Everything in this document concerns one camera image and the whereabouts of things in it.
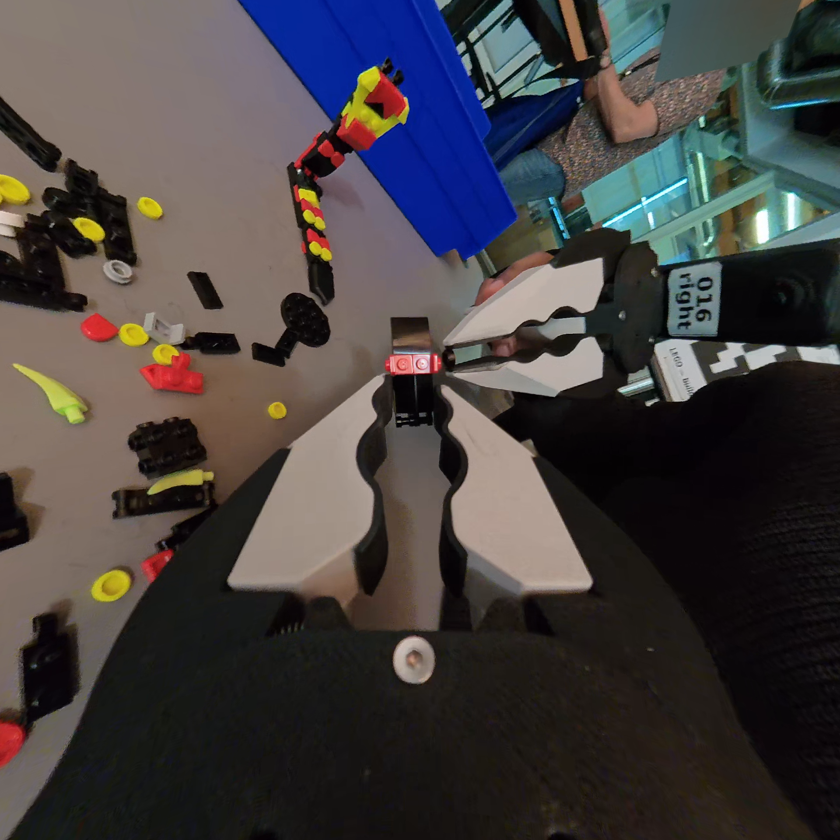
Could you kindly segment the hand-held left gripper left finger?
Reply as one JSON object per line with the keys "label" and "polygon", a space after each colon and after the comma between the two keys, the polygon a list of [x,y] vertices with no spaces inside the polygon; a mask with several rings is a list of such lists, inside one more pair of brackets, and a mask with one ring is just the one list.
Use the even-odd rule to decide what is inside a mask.
{"label": "hand-held left gripper left finger", "polygon": [[380,374],[288,447],[227,578],[232,590],[341,606],[375,593],[389,552],[375,479],[388,424],[389,376]]}

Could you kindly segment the black and red lego assembly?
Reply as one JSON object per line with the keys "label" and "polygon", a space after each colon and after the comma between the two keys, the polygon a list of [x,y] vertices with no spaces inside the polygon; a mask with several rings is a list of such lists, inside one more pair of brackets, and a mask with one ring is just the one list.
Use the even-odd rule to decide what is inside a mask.
{"label": "black and red lego assembly", "polygon": [[385,370],[392,378],[395,426],[434,424],[435,375],[442,361],[427,318],[391,318],[392,351]]}

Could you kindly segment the lime green lego claw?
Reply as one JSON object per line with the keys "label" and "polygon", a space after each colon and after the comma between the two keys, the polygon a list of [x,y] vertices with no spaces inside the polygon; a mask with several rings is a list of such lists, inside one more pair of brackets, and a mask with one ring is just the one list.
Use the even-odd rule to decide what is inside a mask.
{"label": "lime green lego claw", "polygon": [[197,467],[182,469],[156,480],[147,490],[147,493],[149,496],[154,496],[177,487],[200,487],[207,482],[214,482],[214,480],[213,471]]}
{"label": "lime green lego claw", "polygon": [[70,388],[24,365],[13,363],[13,367],[30,381],[37,384],[46,395],[52,410],[64,417],[69,424],[77,425],[86,421],[89,407]]}

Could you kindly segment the black lego hinge plate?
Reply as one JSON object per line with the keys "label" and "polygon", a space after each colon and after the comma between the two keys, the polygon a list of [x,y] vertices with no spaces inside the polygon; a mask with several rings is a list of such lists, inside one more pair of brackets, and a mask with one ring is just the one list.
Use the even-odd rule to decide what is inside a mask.
{"label": "black lego hinge plate", "polygon": [[112,493],[112,504],[113,520],[214,508],[215,483],[209,480],[200,486],[174,486],[154,494],[140,488],[121,488]]}

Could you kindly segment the black studded lego block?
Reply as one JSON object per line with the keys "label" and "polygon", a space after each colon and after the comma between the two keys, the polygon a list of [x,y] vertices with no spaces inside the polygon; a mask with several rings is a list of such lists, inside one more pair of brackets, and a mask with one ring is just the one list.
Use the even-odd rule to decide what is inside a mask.
{"label": "black studded lego block", "polygon": [[139,472],[149,480],[199,466],[207,460],[207,450],[193,421],[177,416],[159,423],[139,424],[128,437],[128,447],[138,458]]}

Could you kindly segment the black two-stud lego plate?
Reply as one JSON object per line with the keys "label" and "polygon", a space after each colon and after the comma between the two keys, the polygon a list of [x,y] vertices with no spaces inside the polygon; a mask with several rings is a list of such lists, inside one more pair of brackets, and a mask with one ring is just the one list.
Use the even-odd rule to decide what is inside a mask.
{"label": "black two-stud lego plate", "polygon": [[179,348],[208,355],[231,355],[241,351],[237,337],[231,332],[196,332],[187,335]]}

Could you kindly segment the black round lego plate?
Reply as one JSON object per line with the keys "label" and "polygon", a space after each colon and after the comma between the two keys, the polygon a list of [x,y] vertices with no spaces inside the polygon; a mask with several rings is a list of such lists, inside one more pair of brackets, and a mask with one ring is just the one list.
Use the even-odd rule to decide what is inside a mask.
{"label": "black round lego plate", "polygon": [[329,341],[329,320],[311,297],[300,292],[286,295],[280,304],[280,315],[286,328],[297,331],[299,343],[318,348]]}

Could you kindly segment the red yellow black lego dragon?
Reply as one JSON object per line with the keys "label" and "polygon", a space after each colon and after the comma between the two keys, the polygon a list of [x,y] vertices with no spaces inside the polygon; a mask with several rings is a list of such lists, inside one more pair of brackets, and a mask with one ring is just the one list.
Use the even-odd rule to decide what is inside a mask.
{"label": "red yellow black lego dragon", "polygon": [[389,58],[360,73],[329,130],[316,134],[287,167],[309,289],[323,306],[334,298],[334,278],[320,181],[336,172],[348,156],[368,151],[384,134],[406,122],[410,105],[401,90],[403,79],[403,72]]}

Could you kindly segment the black flat lego tile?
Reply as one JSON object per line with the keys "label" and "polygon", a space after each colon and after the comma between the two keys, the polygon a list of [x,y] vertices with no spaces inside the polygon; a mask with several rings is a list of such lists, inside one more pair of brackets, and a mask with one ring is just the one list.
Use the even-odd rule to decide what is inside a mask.
{"label": "black flat lego tile", "polygon": [[221,297],[206,272],[190,270],[186,276],[203,309],[217,311],[224,308]]}

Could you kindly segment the heap of black lego pieces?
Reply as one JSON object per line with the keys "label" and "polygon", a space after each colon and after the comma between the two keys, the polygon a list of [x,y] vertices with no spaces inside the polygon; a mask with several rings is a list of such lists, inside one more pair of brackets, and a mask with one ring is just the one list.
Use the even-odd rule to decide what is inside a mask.
{"label": "heap of black lego pieces", "polygon": [[[63,186],[49,186],[41,196],[38,213],[27,204],[2,203],[2,210],[24,217],[25,226],[8,239],[15,253],[2,248],[2,303],[48,312],[84,312],[88,298],[68,286],[67,259],[102,256],[104,262],[119,259],[133,269],[139,262],[130,222],[128,200],[110,192],[98,173],[72,159],[62,167]],[[73,227],[74,217],[89,217],[106,231],[95,244]]]}

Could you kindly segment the long black lego beam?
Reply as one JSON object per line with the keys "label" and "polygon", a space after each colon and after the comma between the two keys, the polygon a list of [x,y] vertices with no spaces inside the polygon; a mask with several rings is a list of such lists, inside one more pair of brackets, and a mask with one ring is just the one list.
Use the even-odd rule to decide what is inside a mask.
{"label": "long black lego beam", "polygon": [[3,98],[1,98],[1,132],[26,156],[46,172],[56,172],[61,150],[45,140]]}

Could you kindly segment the person's black knit sweater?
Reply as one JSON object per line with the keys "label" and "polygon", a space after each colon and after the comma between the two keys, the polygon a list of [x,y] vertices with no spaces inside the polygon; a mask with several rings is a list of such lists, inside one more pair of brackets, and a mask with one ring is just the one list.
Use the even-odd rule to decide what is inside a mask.
{"label": "person's black knit sweater", "polygon": [[783,793],[838,838],[838,366],[771,363],[652,406],[516,395],[494,421],[653,562]]}

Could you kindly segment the desk with wooden edge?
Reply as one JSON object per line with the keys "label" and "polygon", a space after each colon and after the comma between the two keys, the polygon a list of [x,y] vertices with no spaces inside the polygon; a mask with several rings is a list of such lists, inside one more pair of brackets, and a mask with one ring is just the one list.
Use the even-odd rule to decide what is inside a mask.
{"label": "desk with wooden edge", "polygon": [[588,59],[590,54],[585,43],[580,15],[574,1],[560,0],[558,4],[574,61],[581,62]]}

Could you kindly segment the light grey lego bracket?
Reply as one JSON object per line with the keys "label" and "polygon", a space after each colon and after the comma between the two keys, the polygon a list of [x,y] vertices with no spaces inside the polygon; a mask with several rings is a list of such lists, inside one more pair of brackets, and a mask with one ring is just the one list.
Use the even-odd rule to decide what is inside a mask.
{"label": "light grey lego bracket", "polygon": [[186,339],[186,330],[182,323],[169,323],[153,311],[145,314],[143,330],[151,340],[158,344],[170,344],[176,347],[183,344]]}

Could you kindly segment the black lego bracket piece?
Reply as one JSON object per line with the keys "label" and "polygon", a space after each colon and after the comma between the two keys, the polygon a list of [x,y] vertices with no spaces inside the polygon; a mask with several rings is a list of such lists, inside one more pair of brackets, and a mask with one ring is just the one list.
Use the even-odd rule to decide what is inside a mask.
{"label": "black lego bracket piece", "polygon": [[20,649],[24,718],[31,729],[38,720],[67,707],[78,686],[73,640],[55,612],[33,618],[34,640]]}

